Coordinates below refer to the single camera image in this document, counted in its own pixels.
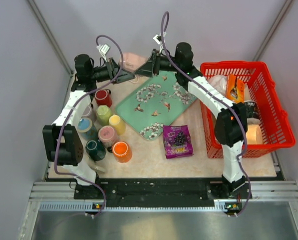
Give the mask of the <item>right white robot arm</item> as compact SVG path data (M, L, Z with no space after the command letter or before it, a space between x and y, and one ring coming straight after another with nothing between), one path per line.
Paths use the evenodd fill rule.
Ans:
M193 65L193 56L192 48L186 42L177 44L174 56L165 49L154 49L135 73L153 77L160 71L174 72L177 83L212 112L216 118L214 134L223 150L222 192L226 197L233 198L246 183L246 173L241 163L247 143L246 106L227 99L211 86Z

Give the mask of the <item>orange mug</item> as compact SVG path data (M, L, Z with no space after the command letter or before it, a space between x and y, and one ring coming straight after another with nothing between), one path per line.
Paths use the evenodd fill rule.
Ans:
M132 150L125 141L118 141L112 146L112 153L119 163L127 163L132 158Z

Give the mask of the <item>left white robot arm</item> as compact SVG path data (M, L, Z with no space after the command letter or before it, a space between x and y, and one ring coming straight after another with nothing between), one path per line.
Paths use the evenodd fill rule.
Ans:
M69 99L61 114L50 125L42 129L46 157L55 167L65 167L69 175L85 185L85 192L91 198L102 194L101 184L96 182L97 173L88 166L83 145L77 132L84 110L91 104L91 94L96 84L110 81L122 83L135 77L109 58L104 66L94 66L94 60L87 54L77 55L74 59L76 70Z

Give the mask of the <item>pink floral mug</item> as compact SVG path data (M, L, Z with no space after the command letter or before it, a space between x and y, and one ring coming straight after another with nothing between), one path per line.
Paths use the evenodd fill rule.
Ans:
M116 142L119 141L119 136L116 130L109 125L103 126L98 131L98 138L106 149L113 146Z

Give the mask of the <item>pink cream mug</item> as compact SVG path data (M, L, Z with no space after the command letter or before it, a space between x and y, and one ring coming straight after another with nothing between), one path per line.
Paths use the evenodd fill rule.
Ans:
M148 58L140 56L131 52L124 52L123 59L119 60L119 65L122 65L123 69L134 73L138 68L146 63Z

